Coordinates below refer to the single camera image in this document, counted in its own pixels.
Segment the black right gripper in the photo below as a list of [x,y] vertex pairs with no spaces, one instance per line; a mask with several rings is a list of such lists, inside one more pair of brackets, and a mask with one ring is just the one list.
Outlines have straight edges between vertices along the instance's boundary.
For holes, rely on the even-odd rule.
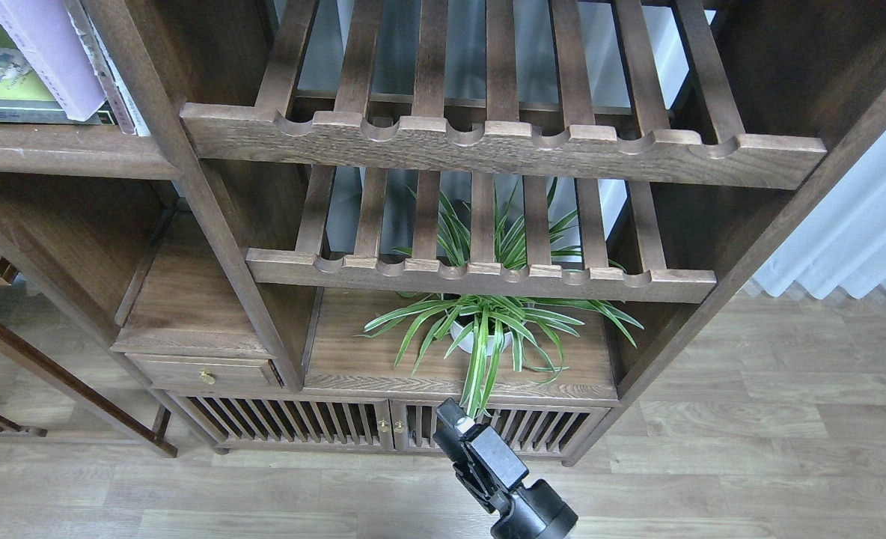
[[436,410],[433,434],[456,477],[484,511],[500,513],[495,538],[566,538],[578,515],[546,480],[522,487],[529,470],[493,427],[474,422],[453,399]]

